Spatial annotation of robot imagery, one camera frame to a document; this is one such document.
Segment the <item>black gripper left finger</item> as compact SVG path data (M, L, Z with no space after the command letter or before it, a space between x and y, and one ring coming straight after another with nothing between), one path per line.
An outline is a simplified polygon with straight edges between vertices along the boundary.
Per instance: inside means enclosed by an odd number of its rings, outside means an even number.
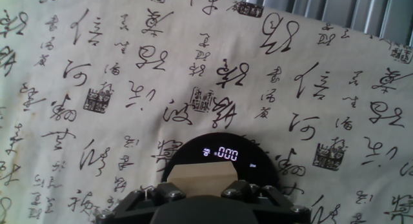
M96 224L150 223L161 205L185 199L186 194L173 183L160 183L147 190L133 190L112 210L96 216Z

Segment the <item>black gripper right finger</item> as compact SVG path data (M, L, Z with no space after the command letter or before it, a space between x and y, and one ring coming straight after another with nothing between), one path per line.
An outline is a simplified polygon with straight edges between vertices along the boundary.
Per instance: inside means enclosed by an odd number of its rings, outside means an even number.
M234 181L221 193L222 198L246 205L258 223L310 224L311 210L294 205L272 185L260 187L247 181Z

